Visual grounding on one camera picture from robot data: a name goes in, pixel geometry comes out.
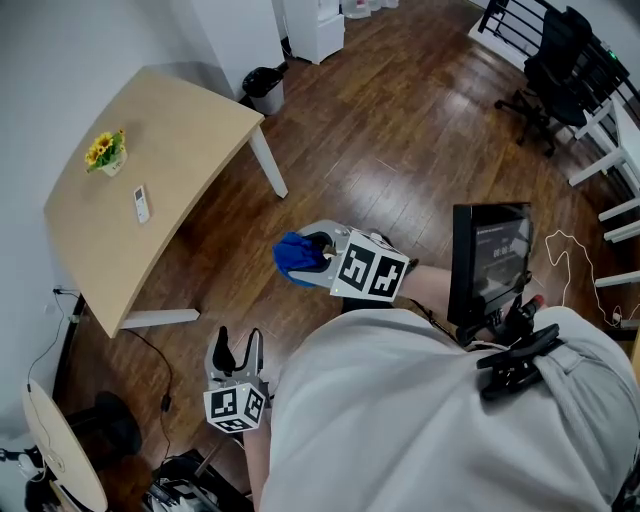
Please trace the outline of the person's white shirt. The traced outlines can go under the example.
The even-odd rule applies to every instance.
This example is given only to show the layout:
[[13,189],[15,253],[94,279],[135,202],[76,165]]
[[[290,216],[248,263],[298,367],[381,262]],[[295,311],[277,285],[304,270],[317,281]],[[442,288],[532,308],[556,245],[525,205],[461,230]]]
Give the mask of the person's white shirt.
[[640,386],[573,310],[536,323],[561,345],[495,401],[482,353],[410,311],[317,329],[282,369],[260,512],[609,512],[640,451]]

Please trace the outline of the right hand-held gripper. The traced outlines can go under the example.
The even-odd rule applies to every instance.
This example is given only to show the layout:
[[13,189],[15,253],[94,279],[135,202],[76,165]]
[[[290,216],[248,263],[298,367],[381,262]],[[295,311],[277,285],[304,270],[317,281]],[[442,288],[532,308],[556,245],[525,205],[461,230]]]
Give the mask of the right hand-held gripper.
[[377,233],[352,231],[335,221],[323,219],[309,224],[297,234],[322,254],[341,255],[338,270],[329,264],[324,269],[290,270],[289,277],[304,286],[330,289],[330,295],[392,302],[409,267],[409,258]]

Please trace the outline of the black round table base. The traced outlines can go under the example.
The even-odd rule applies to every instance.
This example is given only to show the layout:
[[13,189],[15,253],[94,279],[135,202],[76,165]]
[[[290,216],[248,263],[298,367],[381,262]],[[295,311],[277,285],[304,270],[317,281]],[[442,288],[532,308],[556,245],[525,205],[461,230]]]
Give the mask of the black round table base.
[[97,393],[92,407],[66,414],[65,419],[79,442],[83,438],[102,441],[101,454],[87,453],[96,471],[140,452],[142,436],[138,423],[126,403],[112,392]]

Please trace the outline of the black office chair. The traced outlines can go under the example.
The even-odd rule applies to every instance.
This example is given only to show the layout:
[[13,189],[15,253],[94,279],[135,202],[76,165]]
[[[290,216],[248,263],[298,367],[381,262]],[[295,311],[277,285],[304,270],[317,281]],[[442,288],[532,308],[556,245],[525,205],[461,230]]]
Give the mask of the black office chair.
[[578,128],[586,125],[584,101],[573,71],[592,36],[589,21],[574,8],[545,12],[538,51],[524,61],[526,87],[516,89],[510,102],[498,100],[494,104],[498,110],[506,108],[526,119],[517,145],[536,128],[548,144],[544,155],[550,158],[556,150],[551,120]]

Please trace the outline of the blue cloth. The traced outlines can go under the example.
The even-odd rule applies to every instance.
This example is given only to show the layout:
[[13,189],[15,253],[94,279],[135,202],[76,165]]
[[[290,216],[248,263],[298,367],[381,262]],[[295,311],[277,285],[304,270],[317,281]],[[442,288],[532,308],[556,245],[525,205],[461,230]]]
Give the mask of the blue cloth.
[[307,288],[314,287],[314,284],[293,278],[289,272],[299,270],[322,272],[328,263],[317,246],[296,232],[286,233],[281,241],[273,246],[272,253],[279,272],[294,284]]

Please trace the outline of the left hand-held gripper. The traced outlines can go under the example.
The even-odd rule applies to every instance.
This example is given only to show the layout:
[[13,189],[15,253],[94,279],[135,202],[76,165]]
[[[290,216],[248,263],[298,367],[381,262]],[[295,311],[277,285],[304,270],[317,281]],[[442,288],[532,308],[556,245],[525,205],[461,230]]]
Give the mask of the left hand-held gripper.
[[[269,406],[268,385],[261,379],[227,379],[236,369],[235,358],[228,345],[225,326],[209,342],[204,360],[208,390],[203,393],[206,420],[218,430],[243,433],[260,426],[263,412]],[[244,374],[260,374],[263,369],[264,338],[254,328],[245,351]]]

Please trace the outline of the white table leg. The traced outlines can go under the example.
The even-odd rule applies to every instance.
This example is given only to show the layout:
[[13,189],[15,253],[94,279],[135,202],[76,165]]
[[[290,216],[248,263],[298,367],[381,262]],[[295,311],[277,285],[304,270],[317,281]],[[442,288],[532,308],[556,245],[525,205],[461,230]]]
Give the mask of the white table leg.
[[196,321],[200,312],[196,309],[148,310],[130,312],[120,329],[137,329]]
[[260,127],[252,132],[249,145],[275,194],[285,198],[288,195],[288,188]]

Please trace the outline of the black metal railing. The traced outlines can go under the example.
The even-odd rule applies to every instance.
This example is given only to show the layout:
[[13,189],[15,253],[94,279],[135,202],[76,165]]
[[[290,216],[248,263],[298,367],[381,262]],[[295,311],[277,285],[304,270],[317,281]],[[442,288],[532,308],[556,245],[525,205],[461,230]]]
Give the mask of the black metal railing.
[[[469,36],[522,70],[539,50],[544,17],[557,8],[548,0],[484,0],[487,6]],[[594,114],[609,99],[617,100],[640,127],[640,90],[627,67],[597,36],[579,56],[573,77],[584,81],[585,110]]]

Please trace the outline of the black waist clamp mount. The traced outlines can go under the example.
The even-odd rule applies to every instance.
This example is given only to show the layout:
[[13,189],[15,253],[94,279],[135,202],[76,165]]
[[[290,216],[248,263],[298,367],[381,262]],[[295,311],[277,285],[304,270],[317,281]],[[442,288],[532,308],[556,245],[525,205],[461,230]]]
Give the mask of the black waist clamp mount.
[[496,401],[538,383],[542,375],[534,365],[534,359],[546,356],[563,344],[559,338],[559,325],[553,323],[526,335],[507,351],[478,360],[478,370],[491,370],[488,383],[480,390],[481,398]]

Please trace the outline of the person's right forearm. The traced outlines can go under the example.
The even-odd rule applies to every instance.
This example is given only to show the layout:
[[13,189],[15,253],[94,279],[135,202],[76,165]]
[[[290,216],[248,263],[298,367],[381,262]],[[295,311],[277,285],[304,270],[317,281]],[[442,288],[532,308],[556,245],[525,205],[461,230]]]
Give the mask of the person's right forearm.
[[417,265],[402,281],[398,295],[413,300],[446,318],[448,313],[452,273],[437,267]]

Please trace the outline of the white cabinet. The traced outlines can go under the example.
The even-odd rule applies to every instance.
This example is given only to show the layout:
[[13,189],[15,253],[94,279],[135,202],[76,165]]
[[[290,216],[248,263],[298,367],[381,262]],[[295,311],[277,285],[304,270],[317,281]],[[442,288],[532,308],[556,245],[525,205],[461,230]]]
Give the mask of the white cabinet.
[[292,55],[319,65],[344,46],[340,0],[283,0]]

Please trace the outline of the black monitor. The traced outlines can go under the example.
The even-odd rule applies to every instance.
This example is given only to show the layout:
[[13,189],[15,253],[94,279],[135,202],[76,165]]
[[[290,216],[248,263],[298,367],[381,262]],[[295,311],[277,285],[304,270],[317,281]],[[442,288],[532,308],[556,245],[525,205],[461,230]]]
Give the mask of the black monitor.
[[532,236],[527,202],[453,207],[449,323],[476,326],[524,290]]

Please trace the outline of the round wooden side table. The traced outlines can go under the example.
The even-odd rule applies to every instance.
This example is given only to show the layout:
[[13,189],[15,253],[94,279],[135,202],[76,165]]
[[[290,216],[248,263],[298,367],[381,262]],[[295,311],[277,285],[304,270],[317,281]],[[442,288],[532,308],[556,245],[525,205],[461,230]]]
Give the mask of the round wooden side table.
[[42,459],[62,487],[92,512],[107,512],[100,479],[64,415],[34,380],[22,391],[25,418]]

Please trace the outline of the white desk frame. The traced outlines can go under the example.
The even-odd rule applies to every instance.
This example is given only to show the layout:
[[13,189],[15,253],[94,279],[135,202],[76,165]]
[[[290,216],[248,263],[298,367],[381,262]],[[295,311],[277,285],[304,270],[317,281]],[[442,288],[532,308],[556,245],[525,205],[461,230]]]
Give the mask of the white desk frame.
[[[595,163],[586,167],[569,179],[571,186],[576,186],[596,173],[604,172],[612,166],[622,164],[629,167],[631,176],[637,181],[637,197],[599,214],[600,221],[609,220],[622,213],[640,208],[640,128],[631,119],[624,107],[615,98],[609,99],[602,108],[575,134],[576,139],[590,133],[596,124],[611,114],[617,134],[617,145]],[[640,220],[626,224],[620,228],[606,232],[605,241],[618,243],[640,236]],[[634,272],[599,278],[594,281],[596,288],[613,287],[623,284],[640,283],[640,269]]]

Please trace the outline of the black lined trash bin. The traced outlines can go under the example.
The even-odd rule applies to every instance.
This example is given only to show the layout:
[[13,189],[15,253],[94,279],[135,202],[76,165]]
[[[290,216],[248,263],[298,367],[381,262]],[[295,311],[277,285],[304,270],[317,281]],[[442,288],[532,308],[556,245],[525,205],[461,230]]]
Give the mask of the black lined trash bin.
[[281,66],[258,67],[244,78],[242,88],[258,112],[272,116],[284,105],[283,79],[284,71]]

